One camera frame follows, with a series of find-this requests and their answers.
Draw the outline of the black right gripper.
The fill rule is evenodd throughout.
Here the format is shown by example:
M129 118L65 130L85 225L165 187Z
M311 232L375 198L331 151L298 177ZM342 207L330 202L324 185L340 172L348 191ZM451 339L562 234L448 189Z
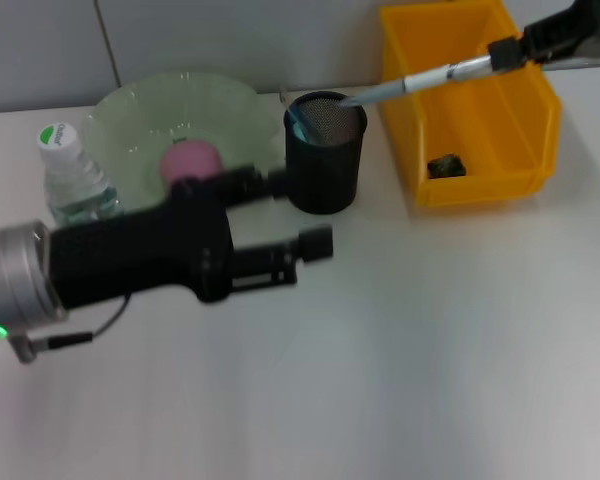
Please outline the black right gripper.
M526 57L539 64L598 59L600 0L574 1L567 9L527 25L521 41L507 37L490 43L487 51L493 73L518 70L526 64Z

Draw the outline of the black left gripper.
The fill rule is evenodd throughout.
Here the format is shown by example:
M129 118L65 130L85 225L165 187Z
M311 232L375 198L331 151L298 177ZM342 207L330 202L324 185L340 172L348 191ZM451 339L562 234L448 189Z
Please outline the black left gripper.
M214 178L214 189L185 181L153 208L54 231L52 284L67 309L168 285L184 286L204 303L223 300L233 253L224 205L286 196L284 170L227 170Z

